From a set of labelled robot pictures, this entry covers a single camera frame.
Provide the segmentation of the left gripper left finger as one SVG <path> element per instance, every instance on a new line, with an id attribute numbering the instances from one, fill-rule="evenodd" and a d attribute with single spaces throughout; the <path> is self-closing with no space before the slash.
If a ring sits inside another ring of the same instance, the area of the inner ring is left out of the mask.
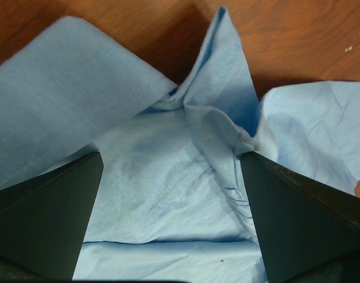
<path id="1" fill-rule="evenodd" d="M 103 173 L 98 152 L 0 190 L 0 280 L 71 280 Z"/>

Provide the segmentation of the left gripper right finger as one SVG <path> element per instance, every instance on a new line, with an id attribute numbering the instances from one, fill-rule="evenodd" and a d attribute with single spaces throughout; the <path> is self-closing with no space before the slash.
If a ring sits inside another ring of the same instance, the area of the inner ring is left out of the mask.
<path id="1" fill-rule="evenodd" d="M 269 282 L 360 282 L 360 198 L 255 152 L 240 164 Z"/>

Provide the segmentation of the light blue long sleeve shirt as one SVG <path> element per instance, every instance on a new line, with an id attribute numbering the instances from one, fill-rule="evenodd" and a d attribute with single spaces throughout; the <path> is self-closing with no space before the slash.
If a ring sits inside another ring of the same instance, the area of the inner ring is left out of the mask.
<path id="1" fill-rule="evenodd" d="M 269 282 L 241 156 L 360 198 L 360 82 L 259 100 L 224 7 L 181 84 L 66 16 L 0 65 L 0 190 L 93 152 L 103 173 L 67 281 Z"/>

